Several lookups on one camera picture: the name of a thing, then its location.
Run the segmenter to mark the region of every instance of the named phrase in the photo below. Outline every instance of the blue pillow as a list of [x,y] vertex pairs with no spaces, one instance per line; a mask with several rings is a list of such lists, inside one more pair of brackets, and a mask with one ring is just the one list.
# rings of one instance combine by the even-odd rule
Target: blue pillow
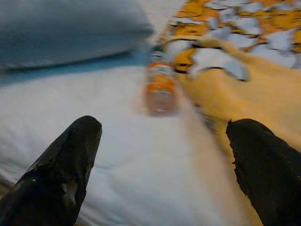
[[0,0],[0,68],[127,52],[152,32],[134,0]]

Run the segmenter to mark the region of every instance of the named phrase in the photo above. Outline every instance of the white bed sheet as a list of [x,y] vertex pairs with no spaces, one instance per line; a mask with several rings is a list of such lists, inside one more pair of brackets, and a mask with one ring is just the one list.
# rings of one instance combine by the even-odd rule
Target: white bed sheet
[[[139,0],[156,31],[182,0]],[[0,77],[0,178],[15,183],[75,119],[103,136],[78,222],[89,226],[244,226],[228,162],[193,106],[150,117],[142,99],[150,47]]]

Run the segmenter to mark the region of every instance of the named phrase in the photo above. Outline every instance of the yellow blanket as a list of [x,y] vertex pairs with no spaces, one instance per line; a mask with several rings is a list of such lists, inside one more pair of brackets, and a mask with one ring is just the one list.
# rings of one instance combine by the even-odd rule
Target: yellow blanket
[[227,123],[243,118],[301,152],[300,7],[298,0],[190,0],[160,36],[231,161]]

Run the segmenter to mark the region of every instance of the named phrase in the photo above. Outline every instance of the bottle label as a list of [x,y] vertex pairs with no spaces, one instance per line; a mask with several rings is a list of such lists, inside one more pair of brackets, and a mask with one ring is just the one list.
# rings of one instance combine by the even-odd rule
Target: bottle label
[[167,63],[164,62],[158,62],[153,63],[148,68],[148,82],[170,82],[170,80],[173,80],[173,69],[171,66],[169,66]]

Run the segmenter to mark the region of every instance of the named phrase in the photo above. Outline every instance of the plastic bottle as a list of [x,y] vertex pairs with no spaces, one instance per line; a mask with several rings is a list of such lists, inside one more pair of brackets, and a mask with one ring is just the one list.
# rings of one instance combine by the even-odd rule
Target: plastic bottle
[[176,107],[173,68],[160,46],[156,46],[147,66],[146,104],[151,114],[173,113]]

